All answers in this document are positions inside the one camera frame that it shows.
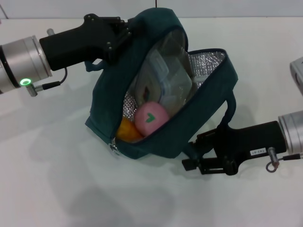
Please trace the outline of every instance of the green heart logo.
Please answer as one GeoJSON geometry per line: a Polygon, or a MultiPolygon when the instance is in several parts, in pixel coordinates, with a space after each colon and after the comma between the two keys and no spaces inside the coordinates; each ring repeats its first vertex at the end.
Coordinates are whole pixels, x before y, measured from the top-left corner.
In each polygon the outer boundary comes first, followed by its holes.
{"type": "Polygon", "coordinates": [[[150,123],[156,119],[151,113],[147,113],[147,115],[149,116],[149,118],[146,120],[147,123],[150,123]]]}

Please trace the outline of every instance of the zipper pull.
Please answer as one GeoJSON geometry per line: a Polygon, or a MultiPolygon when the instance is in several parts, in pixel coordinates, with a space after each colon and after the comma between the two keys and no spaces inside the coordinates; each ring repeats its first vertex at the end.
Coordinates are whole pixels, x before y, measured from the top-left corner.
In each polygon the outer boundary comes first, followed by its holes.
{"type": "Polygon", "coordinates": [[[113,153],[115,155],[118,155],[118,156],[121,155],[121,152],[118,150],[118,147],[116,146],[116,138],[115,137],[112,139],[112,143],[109,143],[108,145],[109,145],[110,149],[113,151],[113,153]]]}

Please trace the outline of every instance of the bag handle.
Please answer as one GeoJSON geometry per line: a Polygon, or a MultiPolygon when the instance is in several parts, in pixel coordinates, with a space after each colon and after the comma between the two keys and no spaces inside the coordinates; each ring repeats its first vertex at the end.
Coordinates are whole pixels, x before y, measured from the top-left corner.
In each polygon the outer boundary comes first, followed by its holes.
{"type": "MultiPolygon", "coordinates": [[[[214,130],[209,131],[210,133],[215,132],[219,128],[228,126],[228,123],[232,120],[232,117],[236,112],[237,103],[233,91],[227,96],[225,101],[227,102],[227,110],[224,114],[224,117],[222,118],[218,127],[214,130]]],[[[208,153],[212,149],[209,148],[207,150],[197,150],[192,144],[192,142],[189,142],[183,148],[183,153],[185,153],[190,159],[200,159],[204,154],[208,153]]]]}
{"type": "Polygon", "coordinates": [[[107,67],[107,63],[104,60],[100,61],[98,64],[94,64],[90,61],[85,61],[84,64],[86,72],[100,71],[107,67]]]}

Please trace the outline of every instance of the silver foil lining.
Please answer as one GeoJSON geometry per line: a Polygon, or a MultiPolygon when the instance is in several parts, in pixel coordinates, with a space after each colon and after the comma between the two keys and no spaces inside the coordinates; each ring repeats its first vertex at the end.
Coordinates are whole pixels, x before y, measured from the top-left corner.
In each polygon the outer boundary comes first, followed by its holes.
{"type": "Polygon", "coordinates": [[[126,117],[131,122],[134,121],[134,113],[137,110],[137,103],[134,96],[127,91],[123,101],[123,117],[126,117]]]}
{"type": "MultiPolygon", "coordinates": [[[[215,68],[217,68],[224,58],[225,53],[223,52],[202,52],[189,55],[191,68],[194,74],[192,80],[195,91],[203,84],[207,77],[215,68]]],[[[134,96],[128,91],[124,97],[123,116],[130,121],[134,121],[136,110],[137,103],[134,96]]]]}
{"type": "Polygon", "coordinates": [[[198,88],[201,87],[203,82],[224,58],[225,53],[223,52],[202,52],[189,55],[190,64],[194,73],[193,82],[197,84],[198,88]]]}

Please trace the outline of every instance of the green indicator light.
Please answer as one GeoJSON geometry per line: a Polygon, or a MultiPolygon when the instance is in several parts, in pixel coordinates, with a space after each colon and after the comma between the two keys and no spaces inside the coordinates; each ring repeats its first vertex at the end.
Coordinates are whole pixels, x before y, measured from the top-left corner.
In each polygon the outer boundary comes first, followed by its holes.
{"type": "Polygon", "coordinates": [[[20,81],[20,84],[21,84],[22,86],[26,86],[26,85],[29,85],[31,82],[32,82],[32,81],[31,81],[30,79],[24,78],[24,79],[22,79],[22,80],[20,81]]]}

